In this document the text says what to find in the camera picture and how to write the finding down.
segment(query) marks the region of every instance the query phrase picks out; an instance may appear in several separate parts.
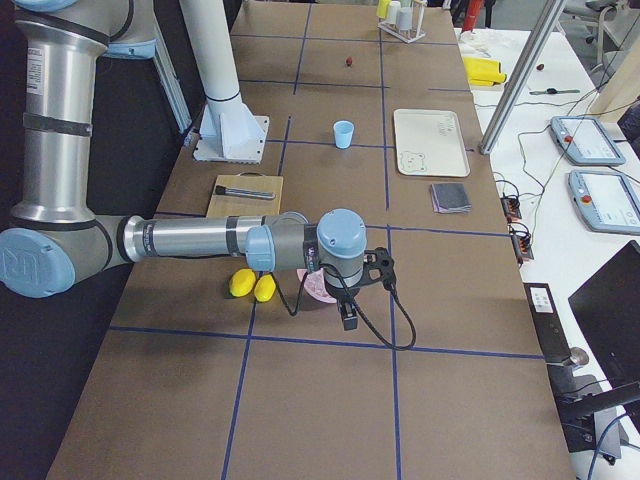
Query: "yellow plastic egg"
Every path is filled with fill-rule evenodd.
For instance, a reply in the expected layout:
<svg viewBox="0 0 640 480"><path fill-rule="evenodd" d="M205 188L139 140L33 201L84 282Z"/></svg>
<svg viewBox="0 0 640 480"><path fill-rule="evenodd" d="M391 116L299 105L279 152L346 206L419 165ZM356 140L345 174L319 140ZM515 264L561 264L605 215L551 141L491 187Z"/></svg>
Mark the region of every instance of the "yellow plastic egg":
<svg viewBox="0 0 640 480"><path fill-rule="evenodd" d="M234 297L244 297L256 283L256 274L250 268L243 268L233 274L229 281L229 292Z"/></svg>
<svg viewBox="0 0 640 480"><path fill-rule="evenodd" d="M259 302L268 302L276 291L276 282L271 275L260 277L253 293Z"/></svg>

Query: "metal pole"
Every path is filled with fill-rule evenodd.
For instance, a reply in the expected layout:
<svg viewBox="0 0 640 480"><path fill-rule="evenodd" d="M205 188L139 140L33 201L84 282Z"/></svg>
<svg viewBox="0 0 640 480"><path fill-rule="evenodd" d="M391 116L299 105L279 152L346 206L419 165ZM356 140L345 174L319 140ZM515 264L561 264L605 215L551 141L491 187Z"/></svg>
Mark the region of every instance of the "metal pole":
<svg viewBox="0 0 640 480"><path fill-rule="evenodd" d="M565 3L566 0L548 0L545 4L536 26L527 39L518 63L513 69L511 78L505 86L504 93L500 98L500 102L498 102L493 117L491 117L487 131L480 141L480 153L483 155L489 154L493 150L500 132L507 123L511 110L540 56L540 52L542 52L549 35L551 35L560 18Z"/></svg>

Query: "yellow container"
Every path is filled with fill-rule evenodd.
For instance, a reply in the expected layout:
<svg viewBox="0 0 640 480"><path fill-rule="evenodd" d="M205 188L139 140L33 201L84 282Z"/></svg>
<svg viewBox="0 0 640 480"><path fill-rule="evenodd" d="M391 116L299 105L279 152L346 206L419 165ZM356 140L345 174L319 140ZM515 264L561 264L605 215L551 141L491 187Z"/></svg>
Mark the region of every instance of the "yellow container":
<svg viewBox="0 0 640 480"><path fill-rule="evenodd" d="M387 11L391 0L378 0L378 10L376 11L378 18L384 20L387 18Z"/></svg>

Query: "wooden cutting board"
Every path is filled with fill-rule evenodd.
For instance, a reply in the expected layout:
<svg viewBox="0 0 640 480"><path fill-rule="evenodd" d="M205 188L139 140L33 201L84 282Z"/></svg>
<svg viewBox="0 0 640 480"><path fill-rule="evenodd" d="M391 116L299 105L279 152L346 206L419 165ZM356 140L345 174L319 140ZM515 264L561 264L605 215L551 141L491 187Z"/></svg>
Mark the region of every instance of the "wooden cutting board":
<svg viewBox="0 0 640 480"><path fill-rule="evenodd" d="M213 187L207 217L228 217L241 215L278 215L282 197L282 177L267 175L218 175ZM240 198L229 195L216 195L215 187L240 188L258 192L275 193L273 200Z"/></svg>

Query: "blue joint cap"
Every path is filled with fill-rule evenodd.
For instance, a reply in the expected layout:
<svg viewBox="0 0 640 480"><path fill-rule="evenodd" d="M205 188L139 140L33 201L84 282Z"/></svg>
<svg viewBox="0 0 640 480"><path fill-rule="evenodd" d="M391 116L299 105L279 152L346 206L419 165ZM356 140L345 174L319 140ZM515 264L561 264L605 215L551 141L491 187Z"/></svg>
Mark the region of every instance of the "blue joint cap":
<svg viewBox="0 0 640 480"><path fill-rule="evenodd" d="M55 12L73 5L78 0L13 0L20 8L32 12Z"/></svg>
<svg viewBox="0 0 640 480"><path fill-rule="evenodd" d="M343 259L361 256L367 246L367 230L357 213L344 208L325 213L318 223L318 242L331 255Z"/></svg>
<svg viewBox="0 0 640 480"><path fill-rule="evenodd" d="M105 57L124 60L148 60L156 54L156 39L137 43L110 43Z"/></svg>
<svg viewBox="0 0 640 480"><path fill-rule="evenodd" d="M31 298L64 292L76 280L73 263L51 238L25 228L0 233L0 281Z"/></svg>
<svg viewBox="0 0 640 480"><path fill-rule="evenodd" d="M271 229L262 225L247 232L245 240L247 265L256 272L273 272L276 268L276 250Z"/></svg>

